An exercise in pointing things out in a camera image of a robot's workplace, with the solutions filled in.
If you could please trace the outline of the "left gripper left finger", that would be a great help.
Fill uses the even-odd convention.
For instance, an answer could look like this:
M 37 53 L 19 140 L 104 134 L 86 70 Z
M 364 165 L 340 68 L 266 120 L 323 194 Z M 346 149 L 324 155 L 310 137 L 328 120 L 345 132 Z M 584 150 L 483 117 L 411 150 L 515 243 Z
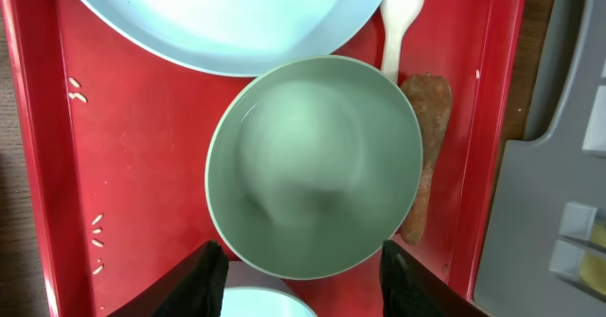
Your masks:
M 228 269 L 220 243 L 207 241 L 111 316 L 219 317 Z

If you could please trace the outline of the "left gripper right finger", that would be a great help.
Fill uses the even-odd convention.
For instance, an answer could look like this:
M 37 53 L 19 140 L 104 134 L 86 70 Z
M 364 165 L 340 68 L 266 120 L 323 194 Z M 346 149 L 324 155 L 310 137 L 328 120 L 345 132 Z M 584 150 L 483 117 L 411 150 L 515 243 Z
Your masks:
M 380 283 L 384 317 L 487 316 L 391 239 L 383 242 Z

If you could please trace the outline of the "small light blue bowl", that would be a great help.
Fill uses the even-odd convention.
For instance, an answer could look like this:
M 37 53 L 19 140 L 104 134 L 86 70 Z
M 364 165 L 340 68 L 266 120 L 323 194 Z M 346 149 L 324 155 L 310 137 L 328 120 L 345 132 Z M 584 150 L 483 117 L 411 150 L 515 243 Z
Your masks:
M 221 317 L 316 317 L 298 298 L 262 288 L 226 289 Z

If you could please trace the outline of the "green bowl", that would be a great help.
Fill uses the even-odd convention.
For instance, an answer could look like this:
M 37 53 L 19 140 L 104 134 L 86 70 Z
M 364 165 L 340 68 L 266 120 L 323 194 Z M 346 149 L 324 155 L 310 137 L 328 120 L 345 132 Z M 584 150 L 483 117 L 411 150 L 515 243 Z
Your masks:
M 229 105 L 208 148 L 206 200 L 242 261 L 319 279 L 366 261 L 398 231 L 422 162 L 398 85 L 356 59 L 309 58 L 254 79 Z

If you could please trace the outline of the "yellow cup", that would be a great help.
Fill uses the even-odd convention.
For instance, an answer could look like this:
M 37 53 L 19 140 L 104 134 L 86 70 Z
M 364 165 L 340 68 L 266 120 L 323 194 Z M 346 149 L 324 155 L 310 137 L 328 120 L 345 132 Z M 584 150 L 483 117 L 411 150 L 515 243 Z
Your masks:
M 605 247 L 605 222 L 597 221 L 592 229 L 589 241 L 596 246 Z M 605 259 L 586 252 L 579 266 L 579 280 L 589 289 L 605 294 Z

